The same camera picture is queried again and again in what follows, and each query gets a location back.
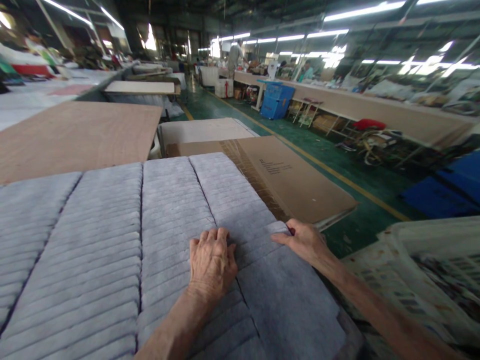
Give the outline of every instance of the blue object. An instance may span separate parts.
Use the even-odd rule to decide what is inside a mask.
[[[294,87],[270,83],[266,86],[265,97],[275,100],[290,100],[294,96],[294,92]]]
[[[480,215],[480,151],[405,191],[404,200],[433,219]]]
[[[294,87],[269,83],[266,86],[260,115],[272,120],[284,118],[294,92]]]

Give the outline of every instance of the forearm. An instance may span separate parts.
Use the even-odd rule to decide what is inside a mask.
[[[390,306],[333,256],[324,275],[362,313],[403,359],[461,359],[421,324]]]
[[[214,307],[212,301],[187,287],[135,359],[184,359]]]

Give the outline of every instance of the right hand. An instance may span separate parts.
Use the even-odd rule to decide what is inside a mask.
[[[329,277],[335,271],[333,266],[338,260],[327,247],[325,236],[312,224],[293,218],[286,222],[286,226],[292,235],[275,233],[271,235],[272,241],[287,245],[295,254]]]

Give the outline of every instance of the factory floor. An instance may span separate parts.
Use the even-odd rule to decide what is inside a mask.
[[[372,167],[355,153],[335,147],[338,139],[314,129],[299,127],[287,119],[269,120],[250,105],[236,99],[220,99],[194,80],[187,83],[182,107],[185,114],[172,119],[188,121],[235,118],[260,136],[277,136],[329,180],[359,202],[357,210],[328,228],[324,234],[328,247],[343,258],[377,240],[376,234],[391,224],[424,220],[425,216],[404,203],[398,195],[414,182],[400,171]]]

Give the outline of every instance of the person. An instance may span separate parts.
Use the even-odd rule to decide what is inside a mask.
[[[356,306],[402,358],[463,359],[422,325],[389,306],[338,260],[325,237],[311,224],[290,219],[291,235],[277,233],[272,241],[288,246],[323,274]],[[235,245],[227,246],[224,228],[201,233],[190,241],[190,282],[170,313],[135,355],[135,359],[180,359],[189,349],[216,304],[237,275]]]
[[[246,63],[249,61],[244,57],[242,52],[243,40],[238,40],[236,45],[230,47],[230,54],[228,55],[228,78],[233,79],[235,77],[235,70],[239,67],[239,58],[242,58]]]
[[[305,61],[304,72],[298,78],[298,82],[302,83],[304,80],[311,80],[314,78],[314,69],[310,66],[310,60]]]

